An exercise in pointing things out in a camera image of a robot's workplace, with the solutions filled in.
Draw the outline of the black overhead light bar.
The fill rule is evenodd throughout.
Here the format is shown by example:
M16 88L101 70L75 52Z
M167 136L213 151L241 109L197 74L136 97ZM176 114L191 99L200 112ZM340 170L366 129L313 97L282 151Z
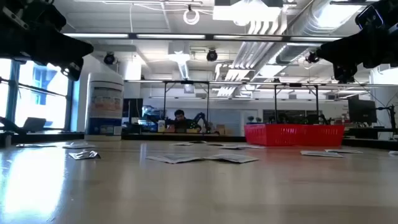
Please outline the black overhead light bar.
M76 39L123 40L203 40L227 42L283 42L321 44L341 39L339 36L248 35L248 34L172 34L172 33L65 33Z

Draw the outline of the red plastic basket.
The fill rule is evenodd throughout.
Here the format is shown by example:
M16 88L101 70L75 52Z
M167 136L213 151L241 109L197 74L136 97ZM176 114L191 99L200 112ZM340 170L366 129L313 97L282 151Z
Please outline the red plastic basket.
M340 146L344 131L343 125L305 125L300 144L302 146Z
M260 146L295 146L305 135L299 124L247 124L244 126L246 142Z

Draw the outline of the black background frame stand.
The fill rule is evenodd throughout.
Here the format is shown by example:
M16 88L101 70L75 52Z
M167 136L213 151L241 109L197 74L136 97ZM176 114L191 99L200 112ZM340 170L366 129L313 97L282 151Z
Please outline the black background frame stand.
M310 88L311 86L314 87L315 93L312 92L313 95L315 95L315 103L316 103L316 117L318 119L317 124L319 124L319 117L320 117L320 112L319 112L319 85L316 84L309 84L309 83L274 83L274 118L277 121L278 119L278 109L277 109L277 87L278 86L283 86L283 87L293 87L293 88L301 88L301 87L306 87L310 92L312 92L312 89Z
M203 84L207 86L207 89L205 91L208 93L210 90L210 82L209 81L199 81L199 80L165 80L162 81L164 84L164 96L163 96L163 119L166 117L166 102L167 102L167 92L174 87L175 84L181 84L181 85L194 85L194 84ZM210 111L209 105L210 105L210 97L207 95L206 98L200 98L200 100L206 100L206 114L205 113L198 113L194 118L193 122L198 124L199 120L203 121L204 127L205 127L205 133L210 134L211 133L211 127L208 124L208 113Z

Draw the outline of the black computer monitor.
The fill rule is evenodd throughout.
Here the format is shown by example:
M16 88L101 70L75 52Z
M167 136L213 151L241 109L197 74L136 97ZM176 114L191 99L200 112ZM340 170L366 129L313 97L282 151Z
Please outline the black computer monitor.
M123 117L140 118L142 116L143 99L125 98L123 99Z
M368 125L371 125L377 122L376 104L371 100L349 98L348 113L350 121L354 123L368 123Z

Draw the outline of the large glass window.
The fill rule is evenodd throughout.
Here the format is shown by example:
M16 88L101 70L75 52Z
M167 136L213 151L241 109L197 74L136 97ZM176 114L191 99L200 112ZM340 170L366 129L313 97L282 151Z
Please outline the large glass window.
M44 127L63 129L70 105L71 82L59 67L20 64L0 59L0 116L22 127L29 118L45 120Z

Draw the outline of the black aluminium table frame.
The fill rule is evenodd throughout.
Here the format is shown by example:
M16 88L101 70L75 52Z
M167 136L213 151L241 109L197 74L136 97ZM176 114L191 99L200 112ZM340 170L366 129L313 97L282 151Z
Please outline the black aluminium table frame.
M208 141L208 142L246 142L245 135L221 136L217 134L189 134L189 133L147 133L147 134L123 134L122 140L145 141ZM340 146L367 147L398 151L398 141L385 141L375 139L344 138Z

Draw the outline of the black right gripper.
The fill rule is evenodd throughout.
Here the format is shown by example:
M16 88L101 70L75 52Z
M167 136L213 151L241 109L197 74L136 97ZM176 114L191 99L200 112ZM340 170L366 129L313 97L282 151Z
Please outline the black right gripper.
M353 82L360 64L365 68L398 64L398 0L378 0L370 5L382 16L382 26L359 28L358 33L316 50L319 58L333 64L334 78L340 83Z

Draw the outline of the brown cardboard boxes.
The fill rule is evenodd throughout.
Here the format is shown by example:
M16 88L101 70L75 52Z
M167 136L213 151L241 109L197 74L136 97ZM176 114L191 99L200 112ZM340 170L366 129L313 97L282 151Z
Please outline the brown cardboard boxes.
M216 131L222 136L232 136L234 134L233 129L227 127L224 124L217 124Z

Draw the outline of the open grey laptop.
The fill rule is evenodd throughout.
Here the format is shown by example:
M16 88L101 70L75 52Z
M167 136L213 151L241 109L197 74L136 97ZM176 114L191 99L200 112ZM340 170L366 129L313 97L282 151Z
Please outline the open grey laptop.
M46 121L47 120L45 118L28 117L22 128L25 131L32 133L42 131L44 129Z

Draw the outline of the silver ceiling duct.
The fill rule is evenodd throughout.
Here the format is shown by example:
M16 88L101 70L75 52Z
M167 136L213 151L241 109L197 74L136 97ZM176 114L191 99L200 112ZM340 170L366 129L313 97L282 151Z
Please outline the silver ceiling duct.
M329 35L339 28L345 18L341 17L338 5L330 4L332 0L314 0L309 7L291 24L287 35ZM297 59L308 49L307 46L285 44L281 53L276 56L276 64L288 64Z

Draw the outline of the person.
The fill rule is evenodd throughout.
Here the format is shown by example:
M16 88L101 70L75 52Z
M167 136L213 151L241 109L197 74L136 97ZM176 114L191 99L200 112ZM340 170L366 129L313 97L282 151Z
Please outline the person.
M185 117L183 110L176 110L175 118L168 120L167 131L172 133L186 133L189 129L195 129L196 126L192 120Z

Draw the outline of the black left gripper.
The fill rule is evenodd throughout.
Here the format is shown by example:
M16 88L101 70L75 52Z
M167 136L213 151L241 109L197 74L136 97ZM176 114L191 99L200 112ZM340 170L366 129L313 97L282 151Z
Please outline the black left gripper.
M4 6L28 24L29 30L2 15ZM93 46L62 34L66 24L53 1L0 1L0 58L51 63L69 80L79 80L83 57L93 52Z

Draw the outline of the white wipes canister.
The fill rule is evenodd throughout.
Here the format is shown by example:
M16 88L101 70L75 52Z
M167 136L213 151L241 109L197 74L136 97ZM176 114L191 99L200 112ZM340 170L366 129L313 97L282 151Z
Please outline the white wipes canister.
M95 72L88 77L85 140L121 140L124 80L117 73Z

